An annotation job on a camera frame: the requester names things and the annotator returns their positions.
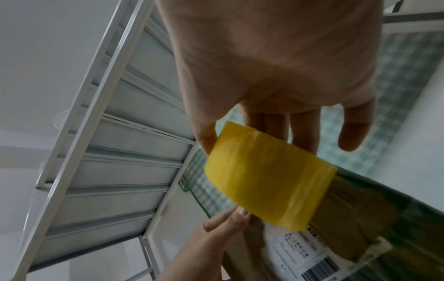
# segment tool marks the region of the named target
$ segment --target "barcode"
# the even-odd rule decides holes
[[[322,281],[338,271],[339,267],[328,256],[304,272],[302,277],[305,281]]]

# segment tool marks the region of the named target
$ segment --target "checkered tablecloth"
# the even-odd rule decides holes
[[[340,150],[337,143],[343,122],[342,108],[325,107],[321,114],[321,143],[317,156],[359,175],[370,176],[443,55],[444,32],[384,35],[374,80],[379,99],[371,132],[356,151]],[[242,124],[237,108],[217,122],[218,134],[228,120]],[[179,184],[183,190],[193,193],[210,217],[232,205],[232,201],[206,178],[206,160],[206,155],[199,149]]]

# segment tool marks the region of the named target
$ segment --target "tape roll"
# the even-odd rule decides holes
[[[227,122],[205,165],[228,198],[277,226],[303,231],[337,168],[294,145]]]

